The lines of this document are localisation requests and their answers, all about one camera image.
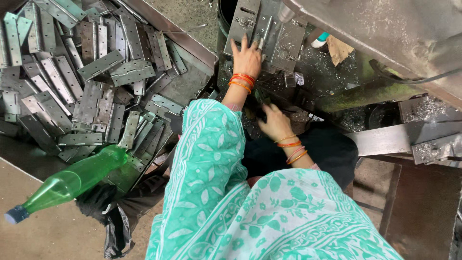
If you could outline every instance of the hand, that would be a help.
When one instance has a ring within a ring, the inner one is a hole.
[[[266,124],[258,120],[258,125],[269,138],[276,142],[282,138],[294,135],[290,125],[290,119],[286,117],[276,105],[263,105],[263,111],[266,113],[267,117]]]
[[[234,39],[231,39],[231,49],[234,56],[234,73],[249,75],[256,80],[261,71],[261,49],[258,48],[258,42],[254,41],[250,48],[247,48],[249,42],[247,34],[244,33],[241,41],[241,51],[237,49]]]

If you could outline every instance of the green plastic bottle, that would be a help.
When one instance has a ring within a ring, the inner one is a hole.
[[[71,201],[126,162],[125,149],[109,145],[98,154],[48,177],[30,199],[9,210],[5,218],[10,223],[17,224],[38,210]]]

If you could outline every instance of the black pant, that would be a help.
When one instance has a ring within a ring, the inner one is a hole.
[[[353,140],[326,122],[312,123],[299,138],[313,161],[328,172],[342,190],[353,181],[358,162],[358,147]],[[247,178],[251,178],[291,168],[286,160],[284,151],[264,137],[246,142],[242,164],[249,171]]]

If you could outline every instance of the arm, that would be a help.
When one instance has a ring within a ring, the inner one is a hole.
[[[273,104],[271,104],[270,106],[265,105],[263,106],[263,111],[266,113],[267,122],[264,123],[263,121],[259,120],[258,125],[260,126],[260,129],[265,134],[267,134],[273,141],[278,142],[278,144],[282,144],[282,145],[296,143],[300,141],[298,137],[296,136],[287,138],[289,136],[294,135],[292,131],[292,127],[290,126],[290,119],[286,117],[276,105],[273,105]],[[300,144],[295,147],[287,147],[287,148],[282,148],[282,149],[284,150],[287,158],[289,158],[289,156],[293,154],[293,156],[289,159],[289,161],[292,161],[296,159],[297,157],[299,157],[300,155],[302,155],[306,151],[305,149],[299,150],[301,147],[302,145]],[[310,155],[308,153],[305,153],[298,160],[292,163],[292,167],[308,169],[314,164],[315,163],[311,159]]]
[[[246,74],[253,79],[257,79],[261,70],[261,49],[258,48],[258,42],[254,41],[250,48],[247,48],[247,34],[242,37],[241,51],[237,49],[236,43],[231,39],[231,48],[234,56],[233,73]],[[232,82],[243,84],[251,89],[250,84],[241,79],[233,79]],[[237,84],[230,84],[225,98],[221,102],[224,105],[237,105],[242,109],[245,99],[249,94],[248,90]]]

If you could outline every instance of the bangle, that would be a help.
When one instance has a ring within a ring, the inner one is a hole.
[[[304,151],[301,155],[299,155],[299,156],[298,156],[297,158],[295,158],[293,161],[288,162],[287,165],[292,164],[292,163],[295,162],[296,160],[302,158],[302,156],[305,155],[306,153],[308,153],[308,151]]]
[[[248,94],[248,95],[250,95],[250,94],[252,93],[252,91],[250,90],[250,88],[248,88],[248,87],[247,87],[246,85],[244,85],[244,84],[241,84],[241,83],[237,83],[237,82],[230,82],[230,83],[228,83],[228,86],[231,86],[231,84],[236,84],[236,85],[239,85],[239,86],[241,86],[241,87],[243,87],[243,88],[247,89],[247,90],[248,90],[248,92],[249,92],[249,94]]]
[[[293,143],[288,143],[288,144],[282,144],[282,143],[278,143],[278,147],[294,147],[294,146],[299,146],[300,144],[302,144],[302,141],[298,141],[298,142],[293,142]]]
[[[250,88],[251,88],[251,89],[254,88],[254,83],[253,83],[251,80],[249,80],[248,78],[244,78],[244,77],[241,77],[241,76],[233,76],[233,77],[230,79],[230,81],[232,81],[233,79],[245,80],[247,83],[250,84]]]
[[[287,158],[286,163],[288,163],[289,160],[290,160],[290,158],[292,158],[292,156],[294,156],[296,153],[298,153],[299,151],[301,151],[303,148],[305,148],[305,146],[302,146],[302,147],[300,147],[299,149],[297,149],[295,152],[293,152],[293,154],[291,154],[291,155],[289,156],[289,158]]]
[[[285,139],[289,139],[289,138],[292,138],[292,137],[296,137],[296,136],[297,136],[297,135],[293,135],[293,136],[284,137],[284,138],[282,138],[281,140],[279,140],[279,141],[275,141],[275,142],[281,142],[281,141],[283,141],[283,140],[285,140]]]
[[[242,73],[235,73],[235,74],[233,75],[233,77],[234,77],[234,76],[241,76],[241,77],[247,78],[247,79],[251,80],[251,81],[255,84],[254,78],[250,77],[249,75],[242,74]]]

